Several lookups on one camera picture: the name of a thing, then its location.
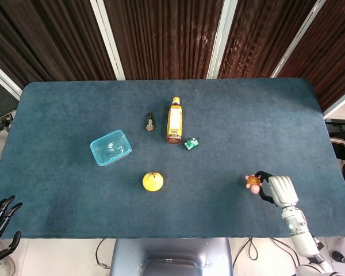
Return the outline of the right silver-black robot hand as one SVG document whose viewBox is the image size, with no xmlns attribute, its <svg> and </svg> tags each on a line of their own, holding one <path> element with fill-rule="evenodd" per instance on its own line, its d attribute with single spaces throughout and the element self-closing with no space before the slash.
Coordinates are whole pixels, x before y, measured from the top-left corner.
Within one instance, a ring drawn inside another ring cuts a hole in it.
<svg viewBox="0 0 345 276">
<path fill-rule="evenodd" d="M 259 196 L 262 200 L 282 209 L 297 205 L 298 197 L 289 177 L 275 176 L 264 171 L 258 171 L 254 176 L 260 180 L 260 184 L 264 181 L 269 184 L 271 195 L 266 195 L 261 186 L 259 188 Z"/>
</svg>

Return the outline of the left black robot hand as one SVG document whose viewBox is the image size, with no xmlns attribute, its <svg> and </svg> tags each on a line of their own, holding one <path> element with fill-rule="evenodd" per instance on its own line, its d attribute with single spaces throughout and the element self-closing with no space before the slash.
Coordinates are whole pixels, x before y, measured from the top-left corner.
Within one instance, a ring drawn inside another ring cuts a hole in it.
<svg viewBox="0 0 345 276">
<path fill-rule="evenodd" d="M 23 206 L 23 203 L 20 202 L 20 203 L 15 204 L 9 209 L 9 205 L 14 201 L 14 199 L 15 199 L 15 196 L 12 195 L 9 198 L 4 198 L 0 200 L 0 240 L 11 218 L 15 214 L 15 212 L 17 212 Z M 14 234 L 12 242 L 10 243 L 8 248 L 0 250 L 0 264 L 4 258 L 8 257 L 16 250 L 16 248 L 18 247 L 20 243 L 20 240 L 21 240 L 21 232 L 17 231 Z"/>
</svg>

